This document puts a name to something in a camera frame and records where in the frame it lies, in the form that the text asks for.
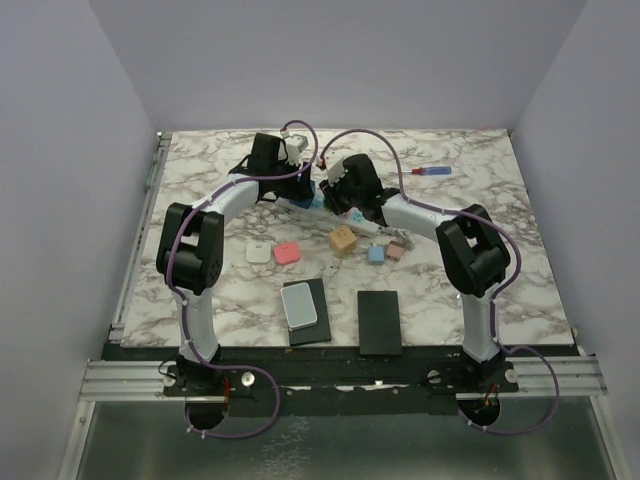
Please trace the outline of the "dusty pink USB charger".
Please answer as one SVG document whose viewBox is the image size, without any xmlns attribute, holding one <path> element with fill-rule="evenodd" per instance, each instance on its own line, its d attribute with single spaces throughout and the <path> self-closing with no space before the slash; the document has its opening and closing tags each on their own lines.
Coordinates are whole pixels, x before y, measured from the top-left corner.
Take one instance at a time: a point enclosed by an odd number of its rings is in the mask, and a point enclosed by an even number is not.
<svg viewBox="0 0 640 480">
<path fill-rule="evenodd" d="M 404 253 L 405 247 L 402 243 L 390 241 L 386 247 L 386 257 L 392 261 L 400 261 Z"/>
</svg>

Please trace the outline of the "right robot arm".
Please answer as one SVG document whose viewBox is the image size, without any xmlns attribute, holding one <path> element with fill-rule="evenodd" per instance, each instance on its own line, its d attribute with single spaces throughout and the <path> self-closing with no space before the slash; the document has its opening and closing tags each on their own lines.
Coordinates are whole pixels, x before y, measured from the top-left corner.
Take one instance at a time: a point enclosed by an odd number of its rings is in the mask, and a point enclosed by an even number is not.
<svg viewBox="0 0 640 480">
<path fill-rule="evenodd" d="M 463 307 L 461 383 L 481 391 L 496 376 L 490 362 L 500 356 L 495 292 L 505 280 L 510 254 L 484 207 L 474 204 L 451 210 L 410 198 L 398 188 L 385 187 L 372 160 L 352 155 L 334 165 L 320 183 L 325 206 L 341 215 L 355 208 L 381 227 L 420 235 L 435 242 L 450 284 Z"/>
</svg>

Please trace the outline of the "pink plug adapter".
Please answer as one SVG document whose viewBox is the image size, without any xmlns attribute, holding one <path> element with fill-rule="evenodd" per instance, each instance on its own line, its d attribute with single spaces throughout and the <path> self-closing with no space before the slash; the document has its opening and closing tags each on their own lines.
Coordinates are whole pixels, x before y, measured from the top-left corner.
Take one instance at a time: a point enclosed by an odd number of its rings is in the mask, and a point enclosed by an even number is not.
<svg viewBox="0 0 640 480">
<path fill-rule="evenodd" d="M 275 261 L 278 265 L 289 265 L 301 259 L 301 250 L 297 242 L 278 244 L 273 249 Z"/>
</svg>

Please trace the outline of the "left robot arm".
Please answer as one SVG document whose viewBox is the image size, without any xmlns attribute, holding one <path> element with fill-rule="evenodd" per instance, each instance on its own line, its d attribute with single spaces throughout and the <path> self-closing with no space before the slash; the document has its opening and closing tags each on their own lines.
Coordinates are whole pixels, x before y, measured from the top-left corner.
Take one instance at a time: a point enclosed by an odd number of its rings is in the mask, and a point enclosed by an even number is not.
<svg viewBox="0 0 640 480">
<path fill-rule="evenodd" d="M 265 196 L 310 200 L 312 160 L 304 161 L 308 138 L 283 129 L 257 133 L 249 154 L 221 185 L 190 204 L 174 202 L 166 210 L 156 255 L 177 305 L 181 329 L 179 355 L 192 363 L 186 382 L 206 395 L 220 385 L 221 371 L 211 362 L 219 349 L 213 321 L 212 288 L 219 279 L 226 225 Z"/>
</svg>

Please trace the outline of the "white power strip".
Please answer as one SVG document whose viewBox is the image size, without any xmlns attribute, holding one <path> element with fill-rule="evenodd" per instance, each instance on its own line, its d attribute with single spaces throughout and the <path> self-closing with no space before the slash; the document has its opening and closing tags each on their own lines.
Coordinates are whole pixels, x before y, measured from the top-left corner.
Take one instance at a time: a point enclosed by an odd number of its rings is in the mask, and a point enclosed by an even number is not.
<svg viewBox="0 0 640 480">
<path fill-rule="evenodd" d="M 296 203 L 292 200 L 279 198 L 275 204 L 290 212 L 296 213 L 303 219 L 322 220 L 333 224 L 341 224 L 350 227 L 359 233 L 375 236 L 381 231 L 381 227 L 374 222 L 365 219 L 364 215 L 355 208 L 346 213 L 336 215 L 325 206 L 324 195 L 318 191 L 312 200 Z"/>
</svg>

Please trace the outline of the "beige cube socket adapter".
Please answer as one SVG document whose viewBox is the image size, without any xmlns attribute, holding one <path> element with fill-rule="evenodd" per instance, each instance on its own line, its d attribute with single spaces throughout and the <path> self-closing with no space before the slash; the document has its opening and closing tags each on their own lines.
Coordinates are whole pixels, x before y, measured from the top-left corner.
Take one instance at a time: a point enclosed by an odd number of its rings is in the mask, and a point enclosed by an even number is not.
<svg viewBox="0 0 640 480">
<path fill-rule="evenodd" d="M 357 237 L 348 226 L 342 225 L 329 233 L 328 242 L 333 253 L 343 258 L 355 250 Z"/>
</svg>

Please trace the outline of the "light blue USB charger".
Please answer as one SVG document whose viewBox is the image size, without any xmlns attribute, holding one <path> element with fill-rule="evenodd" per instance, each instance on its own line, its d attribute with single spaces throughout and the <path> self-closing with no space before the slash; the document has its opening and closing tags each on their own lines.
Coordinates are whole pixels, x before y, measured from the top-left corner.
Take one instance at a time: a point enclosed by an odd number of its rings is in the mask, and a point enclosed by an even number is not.
<svg viewBox="0 0 640 480">
<path fill-rule="evenodd" d="M 370 264 L 383 264 L 386 259 L 385 248 L 381 245 L 371 245 L 368 247 L 367 257 Z"/>
</svg>

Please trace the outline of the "white folding plug adapter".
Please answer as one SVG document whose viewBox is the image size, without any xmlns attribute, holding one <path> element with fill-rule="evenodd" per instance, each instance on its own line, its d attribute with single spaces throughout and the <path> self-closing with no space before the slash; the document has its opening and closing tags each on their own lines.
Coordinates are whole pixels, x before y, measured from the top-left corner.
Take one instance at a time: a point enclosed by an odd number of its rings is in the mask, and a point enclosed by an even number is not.
<svg viewBox="0 0 640 480">
<path fill-rule="evenodd" d="M 272 247 L 265 242 L 248 243 L 245 258 L 249 264 L 267 264 L 271 260 Z"/>
</svg>

